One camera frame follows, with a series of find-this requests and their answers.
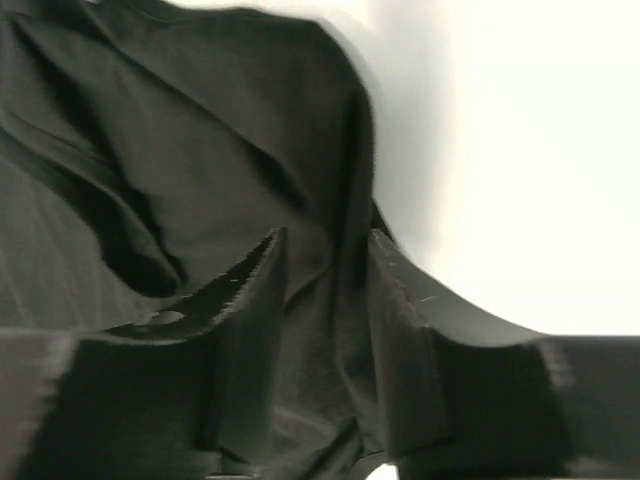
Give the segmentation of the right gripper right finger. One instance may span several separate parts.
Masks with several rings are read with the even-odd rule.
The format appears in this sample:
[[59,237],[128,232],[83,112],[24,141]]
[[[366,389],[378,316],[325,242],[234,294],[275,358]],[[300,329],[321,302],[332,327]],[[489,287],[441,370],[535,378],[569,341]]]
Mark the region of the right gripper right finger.
[[639,341],[502,320],[368,239],[386,453],[403,479],[635,479]]

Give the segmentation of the black tank top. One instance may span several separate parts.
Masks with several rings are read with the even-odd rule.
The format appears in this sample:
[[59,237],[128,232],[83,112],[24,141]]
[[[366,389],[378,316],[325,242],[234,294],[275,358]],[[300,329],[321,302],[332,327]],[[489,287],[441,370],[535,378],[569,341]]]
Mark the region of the black tank top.
[[1,5],[1,322],[97,329],[288,237],[269,479],[385,463],[366,313],[369,99],[317,23]]

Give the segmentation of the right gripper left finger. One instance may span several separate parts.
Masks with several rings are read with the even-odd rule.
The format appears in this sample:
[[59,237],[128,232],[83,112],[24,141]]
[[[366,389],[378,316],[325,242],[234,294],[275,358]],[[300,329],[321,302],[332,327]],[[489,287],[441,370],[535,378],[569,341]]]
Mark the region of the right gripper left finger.
[[1,333],[5,479],[258,479],[287,236],[143,323]]

